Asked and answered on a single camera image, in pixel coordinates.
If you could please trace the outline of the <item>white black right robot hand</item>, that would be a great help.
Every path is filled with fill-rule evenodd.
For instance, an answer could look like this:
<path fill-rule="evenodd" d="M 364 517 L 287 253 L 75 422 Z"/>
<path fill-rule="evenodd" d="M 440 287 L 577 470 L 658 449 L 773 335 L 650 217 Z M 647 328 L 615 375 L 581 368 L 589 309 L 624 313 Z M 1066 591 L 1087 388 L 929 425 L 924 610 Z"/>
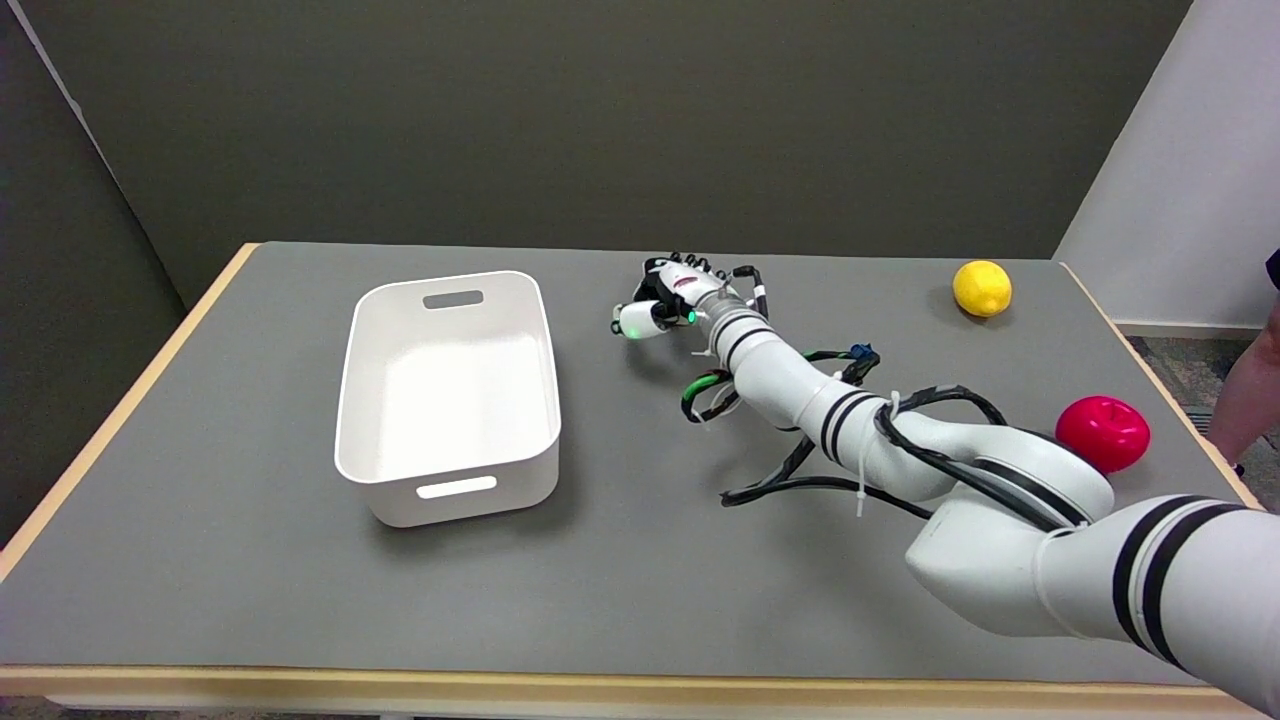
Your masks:
<path fill-rule="evenodd" d="M 749 278 L 755 284 L 746 300 L 746 305 L 755 309 L 763 290 L 762 275 L 751 265 L 714 269 L 704 258 L 680 252 L 649 258 L 631 300 L 614 307 L 611 333 L 626 340 L 649 340 L 680 327 L 696 325 L 705 297 L 742 297 L 732 288 L 737 278 Z"/>

